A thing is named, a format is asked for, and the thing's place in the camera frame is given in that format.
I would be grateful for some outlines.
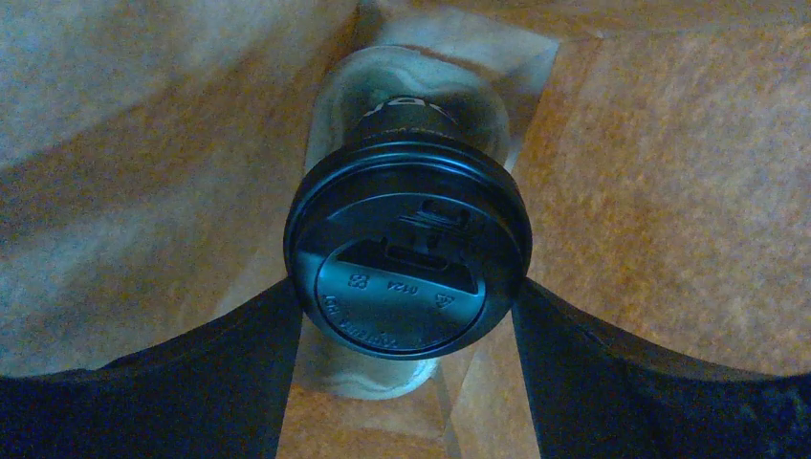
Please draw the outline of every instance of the black plastic lid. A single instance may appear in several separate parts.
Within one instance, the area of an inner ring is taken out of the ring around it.
[[[304,178],[285,231],[308,316],[347,346],[389,359],[437,357],[493,329],[531,247],[523,202],[499,164],[415,133],[324,159]]]

